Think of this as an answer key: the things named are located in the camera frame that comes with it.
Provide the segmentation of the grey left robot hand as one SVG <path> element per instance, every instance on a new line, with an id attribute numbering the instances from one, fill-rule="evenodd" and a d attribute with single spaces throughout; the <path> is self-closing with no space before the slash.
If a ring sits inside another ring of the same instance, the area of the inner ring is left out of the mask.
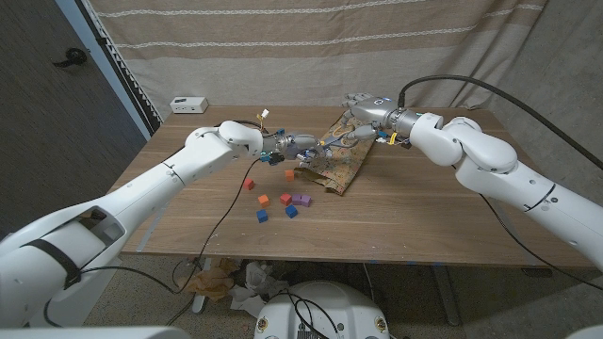
<path id="1" fill-rule="evenodd" d="M 313 135 L 283 134 L 265 139 L 264 151 L 269 154 L 269 164 L 285 160 L 299 160 L 307 167 L 314 160 L 327 157 L 331 151 Z"/>

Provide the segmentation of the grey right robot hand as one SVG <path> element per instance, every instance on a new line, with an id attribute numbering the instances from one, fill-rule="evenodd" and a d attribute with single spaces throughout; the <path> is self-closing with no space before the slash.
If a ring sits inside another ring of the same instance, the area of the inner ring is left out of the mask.
<path id="1" fill-rule="evenodd" d="M 342 105 L 348 109 L 341 122 L 343 127 L 347 126 L 350 119 L 361 122 L 359 127 L 354 127 L 344 138 L 371 139 L 381 130 L 397 130 L 396 123 L 401 117 L 401 111 L 392 99 L 369 93 L 348 93 Z"/>

